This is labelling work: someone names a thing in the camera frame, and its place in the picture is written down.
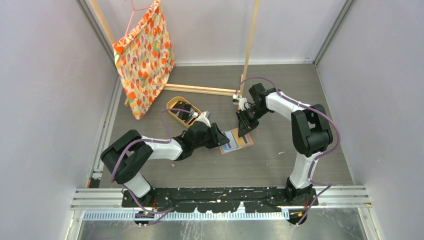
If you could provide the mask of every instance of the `wooden stand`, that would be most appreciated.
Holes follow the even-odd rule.
[[[103,32],[106,35],[109,41],[109,44],[110,45],[114,44],[115,36],[113,35],[111,28],[109,27],[108,22],[106,21],[105,16],[103,15],[103,12],[100,9],[97,0],[88,0],[88,2],[92,7],[93,13],[96,16],[98,23],[103,28]],[[252,23],[251,23],[250,34],[249,34],[249,42],[247,44],[246,59],[244,61],[243,73],[241,74],[241,82],[246,79],[246,74],[248,71],[249,56],[251,54],[252,40],[253,40],[254,31],[255,31],[256,16],[258,14],[258,6],[259,6],[259,0],[255,0],[254,8],[253,8]],[[240,91],[238,92],[238,95],[240,97],[243,94],[244,85],[245,84],[243,83],[240,86]],[[214,88],[214,87],[205,87],[205,86],[190,86],[190,85],[180,85],[180,84],[171,84],[171,83],[167,83],[165,85],[164,90],[198,93],[198,94],[214,94],[214,95],[223,95],[223,96],[232,96],[236,92],[235,89]],[[129,105],[128,99],[125,100],[124,104],[125,106]]]

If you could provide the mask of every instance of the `orange floral fabric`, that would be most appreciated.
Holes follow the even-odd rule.
[[[140,119],[165,87],[175,66],[160,0],[155,0],[134,29],[113,44],[113,51],[132,114]]]

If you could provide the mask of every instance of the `pink hanger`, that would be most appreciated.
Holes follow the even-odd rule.
[[[127,35],[127,33],[128,33],[128,29],[130,29],[130,24],[131,24],[131,21],[133,20],[134,12],[135,12],[135,11],[140,11],[140,10],[145,10],[145,9],[150,8],[150,7],[148,6],[148,7],[144,7],[144,8],[136,9],[136,7],[134,6],[134,1],[133,1],[133,0],[129,0],[129,1],[131,2],[131,6],[132,6],[132,14],[131,14],[131,18],[129,19],[128,26],[126,27],[125,36],[126,36],[126,35]]]

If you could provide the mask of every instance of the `gray wood floor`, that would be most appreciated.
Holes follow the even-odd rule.
[[[242,72],[243,66],[239,65],[176,67],[169,83],[235,89]],[[308,104],[322,104],[329,113],[320,80],[312,64],[251,65],[247,76],[269,78],[288,96]],[[250,100],[248,89],[258,82],[248,82],[243,96]],[[267,82],[263,82],[263,85],[265,88],[272,87]],[[164,90],[146,115],[141,120],[135,120],[131,110],[124,106],[125,94],[122,94],[110,142],[113,143],[131,129],[144,136],[167,139],[159,113],[176,96],[184,97],[201,111],[211,112],[211,122],[217,123],[221,131],[238,127],[235,113],[237,106],[233,105],[230,96]],[[185,130],[169,114],[163,117],[174,136]],[[259,127],[251,136],[254,145],[244,149],[221,154],[218,148],[199,148],[191,157],[182,161],[148,161],[141,173],[154,187],[284,186],[296,158],[290,122],[277,113],[267,113],[259,120]],[[110,183],[110,177],[111,174],[105,169],[100,181],[101,188],[120,187]],[[336,185],[353,184],[340,148],[319,161],[314,179]]]

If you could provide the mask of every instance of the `robotic arm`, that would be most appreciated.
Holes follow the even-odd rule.
[[[233,96],[233,102],[238,103],[238,136],[244,136],[259,125],[259,119],[266,113],[277,112],[291,121],[293,145],[297,150],[293,172],[287,178],[285,195],[293,203],[301,202],[306,195],[311,194],[312,183],[310,179],[315,170],[314,158],[324,152],[333,142],[333,134],[329,122],[315,112],[300,107],[281,96],[275,88],[265,89],[261,83],[253,85],[249,93],[254,103],[247,102],[246,98]],[[325,114],[322,105],[308,105]]]
[[[138,198],[142,198],[151,189],[151,185],[139,172],[147,160],[180,161],[190,157],[195,149],[213,149],[230,141],[216,123],[209,122],[209,116],[208,111],[202,112],[187,131],[170,140],[149,138],[140,135],[136,130],[130,130],[104,150],[100,158],[112,173],[125,148],[136,140],[145,140],[128,149],[114,177],[118,184],[125,185]]]

